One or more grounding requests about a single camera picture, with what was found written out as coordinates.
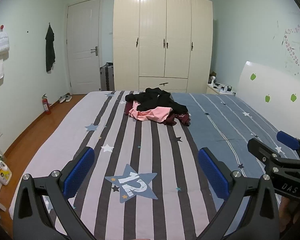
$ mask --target metal screw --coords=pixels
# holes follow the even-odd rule
[[[232,175],[233,175],[234,177],[236,177],[236,178],[241,177],[241,173],[240,173],[239,171],[234,171],[234,172],[232,172]]]
[[[53,172],[51,173],[51,176],[52,176],[52,177],[58,177],[59,174],[60,174],[60,171],[53,171]]]
[[[270,180],[270,176],[269,176],[268,174],[264,174],[264,175],[263,175],[263,179],[264,179],[264,180]]]
[[[30,175],[29,174],[25,174],[25,175],[23,175],[23,177],[22,177],[24,180],[28,180],[29,178],[30,178]]]

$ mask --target fire extinguisher label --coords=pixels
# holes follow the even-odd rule
[[[49,111],[47,104],[43,104],[43,108],[44,108],[45,112]]]

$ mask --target white cabinet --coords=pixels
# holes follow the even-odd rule
[[[208,0],[115,0],[115,89],[205,93],[212,26]]]

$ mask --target mattress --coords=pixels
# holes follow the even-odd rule
[[[173,93],[176,102],[187,106],[191,125],[178,122],[171,127],[124,115],[124,98],[129,93],[138,92],[85,96],[24,172],[48,176],[85,146],[92,147],[95,163],[69,202],[97,239],[195,239],[223,203],[199,167],[197,153],[202,147],[208,147],[230,170],[254,178],[264,174],[264,165],[247,150],[253,137],[284,157],[297,158],[276,140],[275,127],[237,97]],[[17,190],[9,208],[11,217]],[[247,199],[228,233],[238,226],[246,203]],[[66,234],[50,209],[56,229]]]

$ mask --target white door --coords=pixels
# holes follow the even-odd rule
[[[167,0],[140,0],[140,77],[164,77],[166,14]]]
[[[167,0],[165,77],[188,78],[191,47],[191,0]]]
[[[98,56],[99,10],[100,0],[78,3],[68,9],[68,65],[74,94],[101,90]]]
[[[191,4],[192,49],[187,93],[206,93],[212,53],[212,2],[191,0]]]
[[[116,90],[139,89],[140,0],[114,0],[113,63]]]

